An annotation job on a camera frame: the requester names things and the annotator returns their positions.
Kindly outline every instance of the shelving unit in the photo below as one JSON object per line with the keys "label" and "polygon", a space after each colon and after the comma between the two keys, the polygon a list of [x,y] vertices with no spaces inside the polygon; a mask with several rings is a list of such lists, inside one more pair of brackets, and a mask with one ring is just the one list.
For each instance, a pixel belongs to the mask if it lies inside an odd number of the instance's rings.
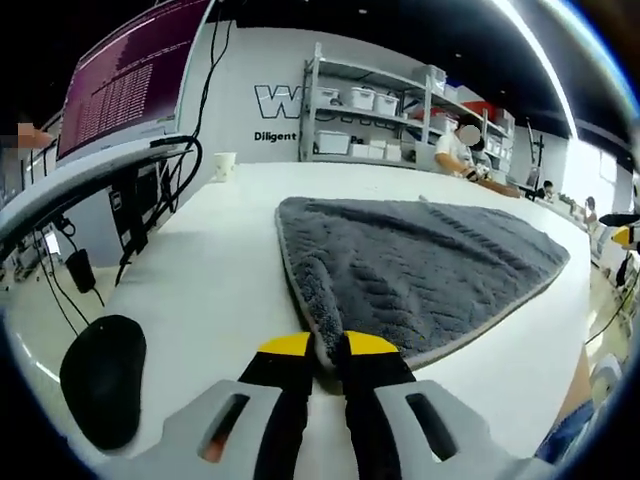
{"label": "shelving unit", "polygon": [[376,158],[352,157],[351,155],[330,155],[330,154],[314,154],[311,158],[313,162],[324,163],[364,163],[373,165],[382,165],[385,167],[410,168],[415,170],[416,164],[411,162],[394,162],[391,160],[380,160]]}
{"label": "shelving unit", "polygon": [[[357,82],[393,92],[399,98],[398,104],[400,108],[405,104],[406,96],[411,95],[412,98],[417,98],[418,101],[424,105],[424,120],[381,115],[374,111],[361,110],[347,105],[318,105],[320,77]],[[302,115],[300,115],[300,143],[298,149],[298,160],[301,162],[367,163],[401,168],[416,168],[415,163],[407,161],[394,162],[372,158],[356,158],[349,155],[314,154],[313,146],[317,130],[316,121],[318,114],[337,114],[350,118],[367,118],[376,123],[384,123],[388,125],[390,129],[393,128],[394,138],[397,140],[401,140],[402,132],[409,129],[414,132],[420,132],[422,141],[426,142],[429,139],[429,135],[444,135],[443,131],[431,128],[429,125],[431,108],[439,107],[455,115],[471,114],[480,119],[482,121],[482,135],[485,139],[488,133],[502,138],[509,138],[504,129],[488,120],[486,110],[484,110],[483,115],[478,115],[461,103],[446,98],[438,92],[434,92],[431,88],[431,79],[429,76],[425,75],[424,82],[418,82],[367,65],[335,58],[325,58],[322,55],[322,45],[320,43],[316,43],[313,59],[305,62],[302,92]],[[494,153],[488,151],[486,153],[490,157],[498,157]]]}

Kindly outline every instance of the paper cup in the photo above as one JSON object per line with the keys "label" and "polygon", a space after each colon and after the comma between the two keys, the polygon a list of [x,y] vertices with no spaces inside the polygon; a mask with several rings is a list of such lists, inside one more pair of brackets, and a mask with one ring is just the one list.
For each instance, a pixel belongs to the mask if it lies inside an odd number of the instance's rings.
{"label": "paper cup", "polygon": [[236,152],[216,153],[213,156],[215,165],[214,180],[217,182],[226,182],[233,178],[236,170]]}

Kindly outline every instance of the gray towel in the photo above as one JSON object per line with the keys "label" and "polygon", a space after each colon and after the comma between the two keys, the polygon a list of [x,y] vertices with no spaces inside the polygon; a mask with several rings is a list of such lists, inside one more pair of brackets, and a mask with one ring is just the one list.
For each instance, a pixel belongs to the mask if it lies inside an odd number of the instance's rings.
{"label": "gray towel", "polygon": [[412,368],[496,325],[569,260],[545,233],[480,207],[288,198],[276,224],[296,301],[329,356],[355,330],[387,339]]}

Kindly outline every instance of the floor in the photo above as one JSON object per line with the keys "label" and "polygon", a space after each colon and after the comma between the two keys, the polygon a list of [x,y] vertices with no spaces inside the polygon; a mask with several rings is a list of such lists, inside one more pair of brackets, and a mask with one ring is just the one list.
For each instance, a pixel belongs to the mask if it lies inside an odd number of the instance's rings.
{"label": "floor", "polygon": [[[105,301],[113,292],[116,273],[116,268],[94,269],[97,288]],[[80,294],[63,265],[56,268],[56,277],[89,321],[100,315],[102,307],[97,296],[93,292]],[[58,294],[71,323],[69,325],[41,270],[23,283],[9,285],[5,281],[4,286],[8,286],[9,290],[0,290],[0,306],[5,307],[7,312],[6,324],[14,340],[17,359],[56,427],[61,432],[70,431],[75,428],[75,423],[60,390],[58,372],[63,356],[75,338],[73,329],[82,331],[86,324],[71,304]],[[591,292],[587,319],[590,337],[607,325],[620,301],[613,286],[595,267],[591,272]],[[602,335],[586,346],[590,368],[607,353],[612,353],[620,361],[626,358],[628,340],[624,332],[623,326],[615,319]],[[596,402],[599,403],[605,395],[606,386],[594,385]]]}

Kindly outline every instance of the white table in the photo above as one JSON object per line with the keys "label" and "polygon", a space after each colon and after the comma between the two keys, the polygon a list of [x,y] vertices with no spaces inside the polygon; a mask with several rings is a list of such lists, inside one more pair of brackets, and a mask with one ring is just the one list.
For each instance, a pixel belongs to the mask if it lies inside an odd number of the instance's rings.
{"label": "white table", "polygon": [[542,199],[536,199],[535,203],[540,205],[541,207],[546,208],[547,210],[551,210],[556,215],[560,215],[562,218],[564,218],[568,222],[573,223],[576,227],[578,227],[583,232],[587,232],[587,226],[583,222],[579,221],[570,213],[564,211],[559,205],[556,205],[551,202],[547,202],[546,200],[542,200]]}
{"label": "white table", "polygon": [[[274,226],[274,210],[283,199],[417,200],[419,195],[503,209],[571,253],[543,294],[470,345],[415,372],[483,415],[495,440],[510,452],[532,455],[558,414],[587,334],[587,237],[529,201],[459,179],[322,163],[239,165],[232,182],[207,184],[196,193],[127,271],[107,310],[139,322],[148,350],[140,430],[125,454],[155,444],[163,420],[217,380],[236,379],[260,344],[300,331]],[[88,461],[101,461],[86,440],[74,437]],[[306,480],[357,478],[344,401],[317,385],[298,467],[296,478]]]}

